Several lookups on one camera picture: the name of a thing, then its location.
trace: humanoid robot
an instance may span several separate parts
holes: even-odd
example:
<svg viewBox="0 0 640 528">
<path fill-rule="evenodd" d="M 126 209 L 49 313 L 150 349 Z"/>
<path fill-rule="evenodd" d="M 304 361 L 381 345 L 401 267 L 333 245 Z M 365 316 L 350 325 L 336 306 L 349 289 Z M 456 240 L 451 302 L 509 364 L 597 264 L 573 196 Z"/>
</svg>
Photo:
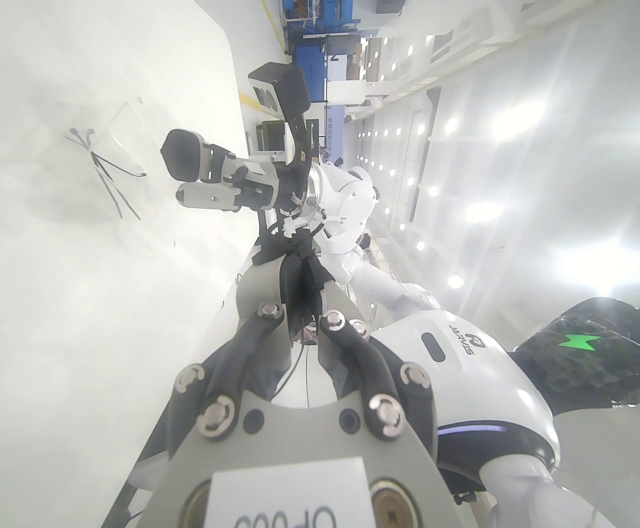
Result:
<svg viewBox="0 0 640 528">
<path fill-rule="evenodd" d="M 363 259 L 358 240 L 380 199 L 362 167 L 349 171 L 331 163 L 312 163 L 311 196 L 300 215 L 285 220 L 285 231 L 307 227 L 320 247 L 320 262 L 336 282 L 349 284 L 369 301 L 382 304 L 395 319 L 440 308 L 433 295 L 417 284 L 403 284 Z"/>
<path fill-rule="evenodd" d="M 177 192 L 183 205 L 251 207 L 259 213 L 260 237 L 253 266 L 238 285 L 235 337 L 176 379 L 166 419 L 171 462 L 140 528 L 226 526 L 217 517 L 222 513 L 214 492 L 221 492 L 216 475 L 225 470 L 353 456 L 364 463 L 372 511 L 354 524 L 337 510 L 327 513 L 325 505 L 311 517 L 306 512 L 301 526 L 319 528 L 316 521 L 326 513 L 323 526 L 334 528 L 461 528 L 452 496 L 487 490 L 497 500 L 490 519 L 494 528 L 611 527 L 552 477 L 560 461 L 554 413 L 585 406 L 558 410 L 567 386 L 558 385 L 562 368 L 556 367 L 562 361 L 540 353 L 550 341 L 527 341 L 512 357 L 468 321 L 433 309 L 437 304 L 427 298 L 425 308 L 431 309 L 420 308 L 405 285 L 370 269 L 355 252 L 375 202 L 368 175 L 312 167 L 301 117 L 308 99 L 301 98 L 303 80 L 295 66 L 270 63 L 250 80 L 266 109 L 291 127 L 296 142 L 291 164 L 257 166 L 187 131 L 172 131 L 163 146 L 169 172 L 185 182 Z M 278 213 L 275 226 L 266 225 L 264 211 L 270 209 Z M 361 216 L 352 215 L 353 209 Z M 318 235 L 322 260 L 311 249 L 312 236 Z M 370 334 L 334 279 L 355 281 L 370 291 L 369 298 L 402 306 L 398 320 Z M 337 401 L 308 410 L 275 406 L 271 399 L 291 364 L 292 336 L 314 319 L 319 361 Z M 554 345 L 560 352 L 554 357 L 562 355 L 563 346 Z M 597 373 L 613 370 L 607 362 L 598 365 Z M 637 360 L 625 365 L 630 373 L 625 393 L 631 394 L 637 388 Z M 600 406 L 610 405 L 607 387 L 615 382 L 605 376 L 592 383 L 597 370 L 577 375 L 574 369 L 569 389 L 589 387 L 600 395 Z M 555 391 L 554 411 L 545 391 Z M 306 489 L 310 483 L 298 484 Z M 239 516 L 236 528 L 288 526 L 285 513 L 271 507 L 255 518 Z"/>
</svg>

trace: blue machine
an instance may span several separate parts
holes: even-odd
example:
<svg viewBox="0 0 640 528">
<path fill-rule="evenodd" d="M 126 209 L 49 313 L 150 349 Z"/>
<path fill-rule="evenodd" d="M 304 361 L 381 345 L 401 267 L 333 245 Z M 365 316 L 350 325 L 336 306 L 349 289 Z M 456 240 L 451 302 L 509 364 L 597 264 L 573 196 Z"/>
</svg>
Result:
<svg viewBox="0 0 640 528">
<path fill-rule="evenodd" d="M 327 61 L 355 53 L 360 43 L 353 0 L 282 0 L 287 48 L 305 76 L 311 102 L 326 102 Z M 342 156 L 344 106 L 325 109 L 324 149 L 329 160 Z"/>
<path fill-rule="evenodd" d="M 360 22 L 353 18 L 353 0 L 283 0 L 282 8 L 288 33 L 347 33 Z"/>
<path fill-rule="evenodd" d="M 312 102 L 324 101 L 326 55 L 346 54 L 328 48 L 332 35 L 353 35 L 358 41 L 359 19 L 353 18 L 353 0 L 282 0 L 287 23 L 289 54 L 305 75 Z"/>
</svg>

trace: green lightning bolt icon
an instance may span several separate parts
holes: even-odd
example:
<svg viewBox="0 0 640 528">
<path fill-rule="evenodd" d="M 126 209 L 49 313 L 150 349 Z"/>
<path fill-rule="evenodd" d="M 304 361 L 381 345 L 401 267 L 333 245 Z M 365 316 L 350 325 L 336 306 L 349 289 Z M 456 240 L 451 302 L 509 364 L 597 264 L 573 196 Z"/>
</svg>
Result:
<svg viewBox="0 0 640 528">
<path fill-rule="evenodd" d="M 569 341 L 559 343 L 558 346 L 566 346 L 569 348 L 579 348 L 581 350 L 595 350 L 593 346 L 589 344 L 589 341 L 600 339 L 599 335 L 579 335 L 576 333 L 566 333 L 564 335 Z"/>
</svg>

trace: jarvis logo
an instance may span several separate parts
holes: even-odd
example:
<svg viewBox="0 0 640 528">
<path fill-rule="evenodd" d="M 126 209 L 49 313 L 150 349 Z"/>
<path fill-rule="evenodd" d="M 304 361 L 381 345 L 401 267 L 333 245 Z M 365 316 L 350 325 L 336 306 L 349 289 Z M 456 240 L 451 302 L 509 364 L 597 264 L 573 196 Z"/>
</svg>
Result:
<svg viewBox="0 0 640 528">
<path fill-rule="evenodd" d="M 477 346 L 478 348 L 485 348 L 486 347 L 486 345 L 484 344 L 483 340 L 480 339 L 477 335 L 473 335 L 472 333 L 466 333 L 465 335 L 469 338 L 469 342 L 473 346 Z"/>
<path fill-rule="evenodd" d="M 474 356 L 474 350 L 471 348 L 469 343 L 467 342 L 467 338 L 460 332 L 455 326 L 449 325 L 449 328 L 453 331 L 453 334 L 458 338 L 460 343 L 462 344 L 462 348 L 465 349 L 465 352 L 470 356 Z"/>
</svg>

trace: white robot body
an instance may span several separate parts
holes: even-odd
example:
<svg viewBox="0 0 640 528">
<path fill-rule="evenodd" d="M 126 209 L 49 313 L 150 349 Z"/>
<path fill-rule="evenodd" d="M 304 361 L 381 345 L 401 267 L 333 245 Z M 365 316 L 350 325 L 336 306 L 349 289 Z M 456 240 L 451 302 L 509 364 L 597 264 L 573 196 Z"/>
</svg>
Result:
<svg viewBox="0 0 640 528">
<path fill-rule="evenodd" d="M 427 310 L 372 337 L 429 374 L 440 432 L 468 422 L 478 427 L 482 422 L 516 424 L 544 438 L 553 450 L 554 466 L 558 465 L 560 446 L 550 408 L 487 333 L 444 310 Z"/>
</svg>

